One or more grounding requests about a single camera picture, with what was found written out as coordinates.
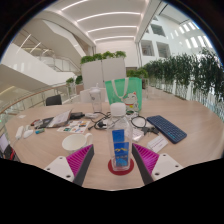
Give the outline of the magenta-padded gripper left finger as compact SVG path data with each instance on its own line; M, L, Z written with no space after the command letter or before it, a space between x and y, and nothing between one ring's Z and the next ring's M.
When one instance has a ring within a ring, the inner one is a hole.
M81 186L93 155L94 146L90 144L67 157L57 157L44 170Z

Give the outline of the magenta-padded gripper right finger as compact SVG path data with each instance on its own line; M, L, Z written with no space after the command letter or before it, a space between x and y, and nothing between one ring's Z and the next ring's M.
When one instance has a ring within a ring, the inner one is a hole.
M145 185L183 169L167 153L157 154L135 143L132 144L132 154Z

